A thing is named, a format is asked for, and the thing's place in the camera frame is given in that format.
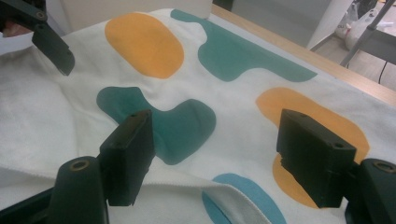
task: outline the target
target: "light blue blob pattern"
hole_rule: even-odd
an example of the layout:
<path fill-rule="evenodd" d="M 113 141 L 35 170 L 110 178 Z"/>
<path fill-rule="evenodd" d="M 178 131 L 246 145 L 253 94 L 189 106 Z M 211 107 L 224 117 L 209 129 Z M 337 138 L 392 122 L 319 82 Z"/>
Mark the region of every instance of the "light blue blob pattern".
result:
<path fill-rule="evenodd" d="M 150 105 L 137 87 L 107 87 L 96 103 L 117 123 L 137 111 L 150 109 L 156 155 L 166 164 L 174 165 L 189 157 L 213 133 L 215 112 L 197 100 L 187 100 L 169 111 Z"/>
<path fill-rule="evenodd" d="M 213 181 L 221 184 L 229 184 L 243 192 L 251 201 L 253 201 L 263 214 L 274 224 L 286 224 L 286 220 L 280 212 L 279 208 L 271 197 L 265 193 L 259 185 L 244 178 L 240 175 L 225 174 L 216 176 Z M 215 224 L 229 224 L 229 219 L 221 212 L 221 210 L 213 203 L 210 198 L 203 193 L 202 199 L 206 212 Z"/>
<path fill-rule="evenodd" d="M 263 49 L 216 24 L 173 10 L 171 17 L 180 21 L 198 22 L 206 32 L 207 41 L 199 48 L 201 64 L 215 77 L 233 81 L 251 68 L 264 68 L 292 82 L 303 82 L 316 73 Z"/>

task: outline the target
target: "bolt hole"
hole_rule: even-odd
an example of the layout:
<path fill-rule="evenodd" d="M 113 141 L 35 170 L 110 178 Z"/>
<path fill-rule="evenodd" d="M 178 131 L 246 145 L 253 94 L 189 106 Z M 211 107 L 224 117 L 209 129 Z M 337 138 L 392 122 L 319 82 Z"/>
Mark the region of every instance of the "bolt hole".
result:
<path fill-rule="evenodd" d="M 90 165 L 89 161 L 83 160 L 83 161 L 75 161 L 70 165 L 70 170 L 71 171 L 80 171 L 85 168 L 87 168 Z"/>
<path fill-rule="evenodd" d="M 43 19 L 43 18 L 46 17 L 46 15 L 45 15 L 43 12 L 37 12 L 35 15 L 36 15 L 39 19 Z"/>
<path fill-rule="evenodd" d="M 387 173 L 396 173 L 396 168 L 390 164 L 386 164 L 381 161 L 377 161 L 374 163 L 374 166 L 382 171 L 385 171 Z"/>
<path fill-rule="evenodd" d="M 334 145 L 335 145 L 336 147 L 344 147 L 344 145 L 341 144 L 341 143 L 335 143 Z"/>

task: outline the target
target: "cable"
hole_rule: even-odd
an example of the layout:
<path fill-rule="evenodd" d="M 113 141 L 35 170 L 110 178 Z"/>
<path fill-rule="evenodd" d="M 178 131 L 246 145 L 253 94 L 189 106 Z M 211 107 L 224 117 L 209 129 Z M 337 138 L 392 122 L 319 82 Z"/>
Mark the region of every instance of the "cable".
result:
<path fill-rule="evenodd" d="M 381 77 L 384 73 L 385 67 L 387 66 L 388 62 L 385 62 L 384 67 L 382 68 L 381 74 L 379 75 L 378 84 L 381 84 Z"/>

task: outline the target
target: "printed cloth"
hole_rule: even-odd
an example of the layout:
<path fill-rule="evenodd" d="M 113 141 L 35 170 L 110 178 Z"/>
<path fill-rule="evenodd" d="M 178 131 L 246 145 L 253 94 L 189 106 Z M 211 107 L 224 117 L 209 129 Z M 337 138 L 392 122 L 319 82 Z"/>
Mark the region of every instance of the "printed cloth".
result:
<path fill-rule="evenodd" d="M 69 77 L 36 48 L 0 57 L 2 208 L 97 156 L 143 109 L 156 157 L 134 207 L 109 207 L 111 223 L 344 223 L 346 203 L 318 209 L 281 167 L 282 108 L 347 140 L 356 162 L 396 162 L 394 107 L 215 16 L 136 12 L 64 40 Z"/>

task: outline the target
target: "black robotic mount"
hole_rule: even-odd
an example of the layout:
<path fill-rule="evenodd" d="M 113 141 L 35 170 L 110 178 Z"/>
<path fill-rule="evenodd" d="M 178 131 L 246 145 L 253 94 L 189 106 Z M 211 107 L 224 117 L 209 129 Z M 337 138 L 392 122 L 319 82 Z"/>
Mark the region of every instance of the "black robotic mount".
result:
<path fill-rule="evenodd" d="M 154 158 L 151 112 L 129 116 L 97 158 L 68 161 L 55 187 L 0 212 L 2 224 L 107 224 L 107 206 L 134 204 Z"/>
<path fill-rule="evenodd" d="M 319 207 L 348 200 L 346 223 L 396 223 L 396 165 L 355 163 L 356 148 L 305 114 L 284 109 L 276 151 L 281 164 Z"/>
<path fill-rule="evenodd" d="M 73 53 L 47 24 L 46 0 L 0 0 L 0 32 L 13 21 L 34 32 L 32 42 L 58 70 L 68 76 L 75 65 Z"/>

